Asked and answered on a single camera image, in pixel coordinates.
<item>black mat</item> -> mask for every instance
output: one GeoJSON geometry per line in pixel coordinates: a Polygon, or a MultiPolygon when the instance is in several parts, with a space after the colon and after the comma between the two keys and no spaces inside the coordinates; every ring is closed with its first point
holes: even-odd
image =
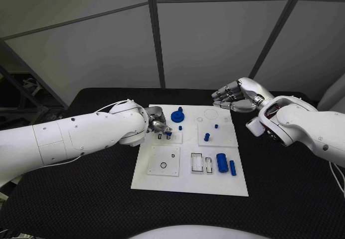
{"type": "MultiPolygon", "coordinates": [[[[122,100],[210,105],[209,90],[85,89],[67,117],[122,100]]],[[[274,95],[300,93],[274,92],[274,95]]],[[[275,239],[345,238],[345,200],[302,144],[255,138],[230,113],[249,197],[131,190],[138,147],[115,145],[73,163],[27,173],[0,211],[0,227],[47,239],[126,238],[170,225],[213,225],[275,239]]]]}

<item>wire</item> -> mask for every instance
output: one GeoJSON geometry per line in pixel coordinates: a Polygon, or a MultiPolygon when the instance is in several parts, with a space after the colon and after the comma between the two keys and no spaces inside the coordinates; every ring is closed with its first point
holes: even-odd
{"type": "Polygon", "coordinates": [[[100,111],[102,109],[105,109],[108,106],[112,106],[112,105],[118,105],[118,104],[121,104],[121,103],[124,103],[124,102],[128,102],[129,100],[124,100],[124,101],[116,101],[116,102],[113,102],[112,104],[109,104],[109,105],[106,105],[106,106],[103,106],[102,108],[99,108],[93,113],[96,113],[98,111],[100,111]]]}
{"type": "MultiPolygon", "coordinates": [[[[343,176],[343,173],[341,173],[341,171],[340,171],[340,169],[337,168],[336,165],[334,165],[334,167],[336,167],[336,169],[337,169],[337,171],[339,171],[339,173],[340,173],[340,175],[341,175],[343,183],[345,183],[345,176],[343,176]]],[[[330,168],[330,171],[331,171],[331,175],[333,175],[333,177],[334,177],[334,179],[336,179],[336,183],[337,183],[339,189],[340,189],[341,193],[345,193],[345,188],[341,188],[341,186],[340,186],[340,183],[339,183],[339,180],[337,180],[337,177],[336,177],[336,174],[334,174],[334,171],[333,171],[331,163],[330,163],[330,162],[328,162],[328,168],[330,168]]]]}
{"type": "Polygon", "coordinates": [[[40,168],[46,168],[46,167],[57,166],[57,165],[61,165],[61,164],[67,164],[67,163],[73,162],[77,158],[74,158],[72,161],[67,161],[67,162],[64,162],[64,163],[57,163],[57,164],[46,165],[46,166],[43,166],[43,167],[40,167],[40,168]]]}

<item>peg board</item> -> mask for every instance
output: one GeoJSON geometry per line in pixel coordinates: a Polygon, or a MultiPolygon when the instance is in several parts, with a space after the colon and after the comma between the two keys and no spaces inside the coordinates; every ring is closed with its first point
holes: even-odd
{"type": "Polygon", "coordinates": [[[167,125],[171,128],[171,133],[177,133],[177,137],[173,138],[173,141],[165,139],[158,140],[158,133],[147,133],[145,142],[139,145],[131,189],[248,197],[229,111],[213,106],[149,105],[149,107],[151,106],[161,107],[167,125]],[[183,109],[184,119],[180,123],[174,123],[170,119],[170,115],[171,112],[177,111],[178,107],[183,109]],[[209,146],[203,141],[203,138],[200,139],[197,136],[203,131],[209,131],[210,134],[209,146]],[[177,176],[149,174],[152,161],[157,165],[160,165],[161,162],[171,161],[171,154],[168,151],[165,155],[160,155],[160,157],[154,156],[157,155],[157,150],[158,154],[161,153],[161,146],[178,148],[178,158],[173,158],[174,160],[178,160],[177,176]],[[204,171],[201,174],[190,172],[191,153],[201,154],[203,162],[206,157],[212,159],[212,174],[206,174],[204,171]],[[217,153],[225,153],[226,163],[229,160],[233,160],[236,176],[232,176],[229,171],[226,173],[217,172],[217,153]]]}

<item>small blue part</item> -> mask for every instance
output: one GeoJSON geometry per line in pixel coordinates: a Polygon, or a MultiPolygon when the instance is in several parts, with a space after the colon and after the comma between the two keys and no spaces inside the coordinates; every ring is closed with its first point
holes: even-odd
{"type": "Polygon", "coordinates": [[[216,155],[216,164],[217,164],[217,171],[220,173],[227,172],[227,162],[226,162],[226,157],[223,153],[219,153],[216,155]]]}
{"type": "Polygon", "coordinates": [[[204,134],[203,140],[207,142],[207,139],[209,139],[209,133],[204,134]]]}
{"type": "Polygon", "coordinates": [[[177,111],[171,113],[171,121],[174,123],[181,122],[184,119],[184,114],[181,113],[181,107],[177,108],[177,111]]]}
{"type": "Polygon", "coordinates": [[[230,170],[230,175],[235,176],[235,163],[233,163],[233,160],[229,161],[229,170],[230,170]]]}

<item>robotic hand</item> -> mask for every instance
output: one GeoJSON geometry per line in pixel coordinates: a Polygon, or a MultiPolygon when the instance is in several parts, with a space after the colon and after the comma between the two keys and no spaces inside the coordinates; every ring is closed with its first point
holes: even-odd
{"type": "Polygon", "coordinates": [[[213,94],[213,106],[235,112],[258,110],[246,123],[255,136],[264,132],[284,146],[300,141],[313,154],[345,167],[345,114],[318,112],[301,99],[274,97],[262,86],[240,78],[213,94]]]}
{"type": "Polygon", "coordinates": [[[160,107],[142,108],[129,100],[111,105],[108,113],[99,112],[103,107],[90,114],[0,131],[0,187],[20,174],[116,142],[136,146],[149,131],[171,133],[160,107]]]}

